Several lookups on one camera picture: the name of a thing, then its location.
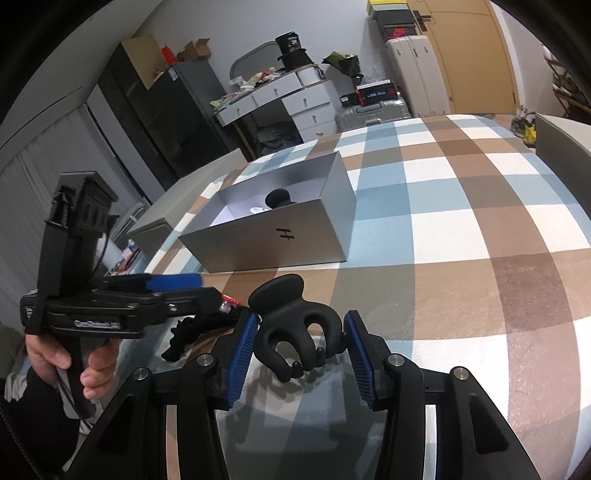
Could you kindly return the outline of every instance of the drawer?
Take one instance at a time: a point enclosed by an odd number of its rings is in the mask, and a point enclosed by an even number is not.
[[[331,101],[332,83],[323,82],[313,87],[302,90],[301,92],[294,93],[289,97],[283,99],[283,105],[290,115],[303,112],[315,106],[324,105]]]
[[[324,72],[319,66],[316,65],[298,70],[297,76],[300,78],[301,84],[305,87],[315,85],[322,80],[326,80]]]
[[[263,106],[301,88],[302,84],[298,76],[295,73],[289,73],[268,85],[257,88],[252,92],[252,96],[258,106]]]
[[[258,105],[256,104],[255,99],[252,95],[249,95],[226,107],[218,113],[217,117],[219,118],[220,123],[223,126],[226,126],[257,108]]]
[[[326,105],[304,110],[295,114],[292,118],[297,129],[301,132],[308,128],[332,122],[335,120],[335,115],[335,107],[331,103],[327,103]]]
[[[301,131],[301,139],[304,143],[319,140],[323,137],[329,137],[337,133],[336,122],[328,122],[327,124],[318,125],[307,130]]]

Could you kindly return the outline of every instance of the checkered pattern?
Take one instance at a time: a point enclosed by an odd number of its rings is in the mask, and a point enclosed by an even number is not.
[[[203,271],[178,236],[214,192],[332,151],[358,201],[348,261],[203,272],[205,284],[246,302],[265,281],[299,273],[305,298],[358,310],[392,351],[424,368],[468,367],[542,478],[566,478],[591,445],[591,221],[494,121],[409,119],[260,158],[208,187],[148,271]],[[427,419],[433,478],[432,410]],[[219,415],[235,480],[372,478],[383,420],[361,405],[346,355],[287,386],[253,359],[237,408]]]

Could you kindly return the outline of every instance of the metal screw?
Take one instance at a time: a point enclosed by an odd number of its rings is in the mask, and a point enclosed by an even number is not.
[[[143,380],[144,378],[146,378],[148,375],[150,374],[150,371],[146,368],[146,367],[141,367],[138,368],[135,372],[134,372],[134,378],[136,380]]]
[[[463,367],[457,367],[453,374],[456,378],[460,380],[466,380],[470,376],[470,372]]]
[[[206,367],[213,363],[213,355],[209,353],[204,353],[203,355],[199,355],[197,357],[197,363],[202,367]]]
[[[400,367],[404,363],[404,357],[402,355],[398,355],[397,353],[393,353],[388,357],[388,363],[395,367]]]

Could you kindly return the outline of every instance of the wooden door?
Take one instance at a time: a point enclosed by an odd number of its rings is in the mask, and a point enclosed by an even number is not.
[[[455,113],[515,113],[515,73],[488,0],[407,0],[433,44]]]

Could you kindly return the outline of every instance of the silver suitcase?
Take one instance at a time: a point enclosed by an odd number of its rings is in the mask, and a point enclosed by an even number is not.
[[[339,132],[348,132],[356,128],[394,122],[412,118],[406,102],[402,97],[398,100],[386,100],[368,106],[352,106],[341,110],[336,116]]]

